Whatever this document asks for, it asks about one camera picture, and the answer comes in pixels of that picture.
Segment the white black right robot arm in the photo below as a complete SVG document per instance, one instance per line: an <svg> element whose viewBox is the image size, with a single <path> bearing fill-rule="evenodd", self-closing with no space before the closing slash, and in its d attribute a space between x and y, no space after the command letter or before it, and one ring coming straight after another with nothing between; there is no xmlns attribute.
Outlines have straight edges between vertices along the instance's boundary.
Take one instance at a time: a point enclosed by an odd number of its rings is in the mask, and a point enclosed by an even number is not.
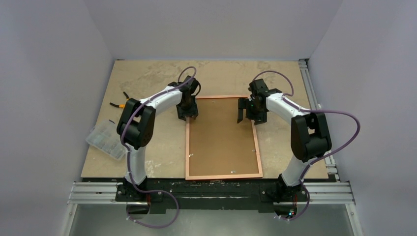
<svg viewBox="0 0 417 236"><path fill-rule="evenodd" d="M275 197L288 200L301 190L302 180L313 161L332 148L326 115L299 106L274 88L269 89L263 79L249 84L248 98L238 99L238 119L252 120L254 125L266 123L269 112L284 119L291 128L290 145L293 157L279 175Z"/></svg>

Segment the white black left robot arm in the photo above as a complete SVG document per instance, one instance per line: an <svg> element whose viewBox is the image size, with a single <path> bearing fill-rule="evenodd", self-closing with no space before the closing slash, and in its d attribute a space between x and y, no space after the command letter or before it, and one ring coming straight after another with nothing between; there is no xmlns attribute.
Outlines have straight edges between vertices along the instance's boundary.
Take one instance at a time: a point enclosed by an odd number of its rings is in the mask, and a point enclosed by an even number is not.
<svg viewBox="0 0 417 236"><path fill-rule="evenodd" d="M171 82L162 91L140 100L130 98L126 102L117 125L120 142L126 148L127 171L125 180L131 185L127 194L134 201L141 201L147 193L145 152L154 132L156 117L171 107L177 110L180 120L198 116L196 95L201 84L193 76L183 82Z"/></svg>

